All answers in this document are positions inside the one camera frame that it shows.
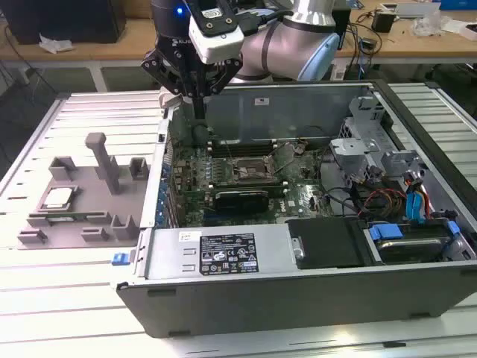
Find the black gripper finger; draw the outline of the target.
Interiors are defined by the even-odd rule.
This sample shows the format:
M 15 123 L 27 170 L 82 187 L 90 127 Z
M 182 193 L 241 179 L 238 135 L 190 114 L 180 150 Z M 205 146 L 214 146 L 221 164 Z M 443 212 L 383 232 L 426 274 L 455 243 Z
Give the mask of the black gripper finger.
M 198 118 L 205 119 L 205 98 L 219 94 L 242 68 L 241 59 L 232 58 L 219 63 L 198 66 Z
M 173 48 L 165 57 L 157 48 L 150 50 L 141 62 L 141 67 L 173 95 L 188 98 L 193 113 L 199 119 L 199 97 L 192 77 L 186 53 Z

